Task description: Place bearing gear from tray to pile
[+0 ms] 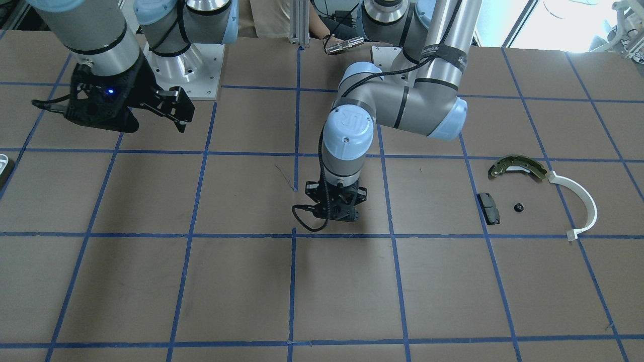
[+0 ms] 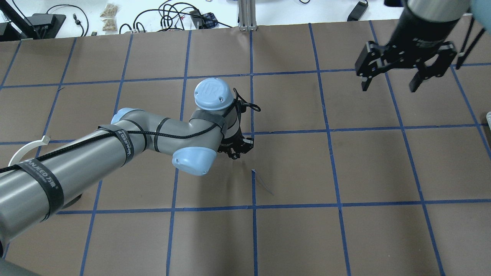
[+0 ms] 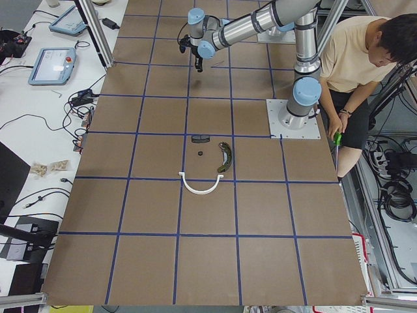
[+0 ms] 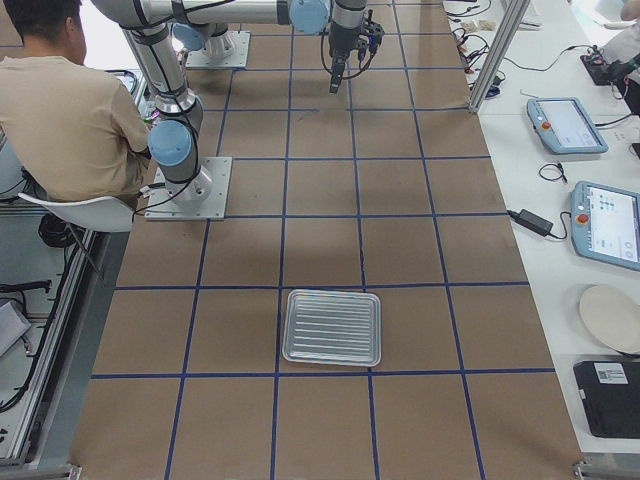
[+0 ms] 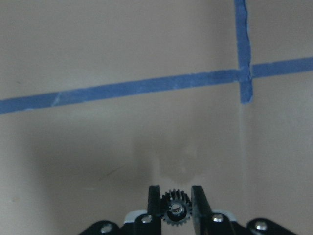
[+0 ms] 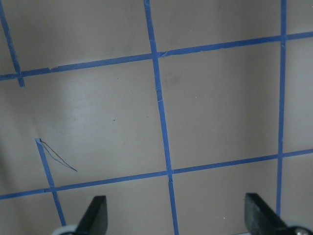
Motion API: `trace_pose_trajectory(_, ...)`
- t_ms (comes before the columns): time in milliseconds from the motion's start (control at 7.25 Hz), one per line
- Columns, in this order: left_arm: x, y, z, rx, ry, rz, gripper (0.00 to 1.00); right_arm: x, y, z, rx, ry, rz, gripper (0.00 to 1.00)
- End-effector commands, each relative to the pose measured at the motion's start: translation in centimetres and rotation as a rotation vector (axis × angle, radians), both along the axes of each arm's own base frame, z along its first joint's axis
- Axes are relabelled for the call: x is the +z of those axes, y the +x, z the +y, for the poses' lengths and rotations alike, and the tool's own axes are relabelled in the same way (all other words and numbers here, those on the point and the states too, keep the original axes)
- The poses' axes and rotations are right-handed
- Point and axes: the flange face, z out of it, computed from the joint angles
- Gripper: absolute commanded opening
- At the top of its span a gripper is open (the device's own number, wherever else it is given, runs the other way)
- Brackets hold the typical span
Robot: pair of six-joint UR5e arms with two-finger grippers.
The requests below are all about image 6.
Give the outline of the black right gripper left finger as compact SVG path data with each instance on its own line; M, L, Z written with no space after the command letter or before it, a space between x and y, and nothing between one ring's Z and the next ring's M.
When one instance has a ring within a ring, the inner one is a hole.
M108 229L106 196L95 196L74 231L75 235L105 235Z

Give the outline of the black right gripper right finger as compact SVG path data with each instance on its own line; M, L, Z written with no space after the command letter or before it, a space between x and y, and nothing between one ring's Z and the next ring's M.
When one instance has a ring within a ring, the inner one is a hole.
M244 222L251 235L292 235L293 229L257 194L245 194Z

